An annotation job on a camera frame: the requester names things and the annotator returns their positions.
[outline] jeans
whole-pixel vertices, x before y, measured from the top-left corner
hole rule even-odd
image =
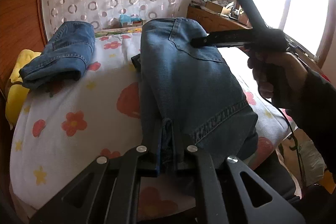
[[[39,57],[20,71],[22,85],[36,89],[52,80],[78,80],[85,73],[95,48],[93,26],[81,21],[66,21],[55,32]]]
[[[257,148],[258,116],[214,46],[189,42],[205,30],[185,18],[155,19],[142,28],[140,107],[144,142],[161,119],[162,163],[172,161],[172,126],[207,150],[218,168],[229,155],[242,160]]]

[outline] bed sheet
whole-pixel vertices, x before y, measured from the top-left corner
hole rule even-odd
[[[14,194],[34,210],[98,155],[111,159],[141,143],[137,75],[131,63],[140,52],[139,31],[103,33],[95,40],[92,63],[82,79],[53,83],[28,94],[14,132],[10,176]],[[246,65],[248,57],[237,48],[220,52],[258,114],[258,150],[247,160],[255,168],[288,135],[288,127],[258,94]],[[139,220],[194,206],[194,198],[179,190],[178,180],[166,175],[142,178]]]

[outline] box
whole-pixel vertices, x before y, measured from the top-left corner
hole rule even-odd
[[[131,21],[123,23],[123,28],[142,26],[142,21]]]
[[[216,13],[219,13],[219,14],[225,14],[225,13],[227,13],[227,10],[228,10],[227,8],[225,8],[221,5],[218,5],[216,3],[213,3],[211,1],[207,1],[205,3],[205,8],[207,8],[209,10],[212,10],[212,11],[214,11]]]

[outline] silver bolt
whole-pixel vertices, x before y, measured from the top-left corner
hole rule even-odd
[[[136,150],[139,152],[139,153],[144,153],[147,151],[147,147],[145,147],[144,145],[139,145]]]
[[[238,158],[236,156],[228,156],[227,161],[232,164],[236,164],[238,162]]]
[[[187,150],[188,150],[189,152],[191,152],[191,153],[194,153],[194,152],[196,152],[196,151],[198,150],[198,148],[197,148],[197,146],[195,146],[195,145],[189,145],[189,146],[187,147]]]
[[[104,157],[104,156],[100,156],[100,157],[97,158],[96,161],[97,161],[98,164],[105,164],[105,163],[107,163],[107,158]]]

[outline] yellow cloth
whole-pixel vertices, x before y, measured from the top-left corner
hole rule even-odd
[[[40,56],[40,52],[33,52],[31,50],[22,50],[17,57],[13,72],[9,77],[11,83],[22,82],[19,75],[19,70],[28,64],[35,57]],[[29,89],[24,88],[20,84],[14,84],[9,88],[7,102],[6,102],[6,118],[11,125],[15,125],[19,117],[21,108]]]

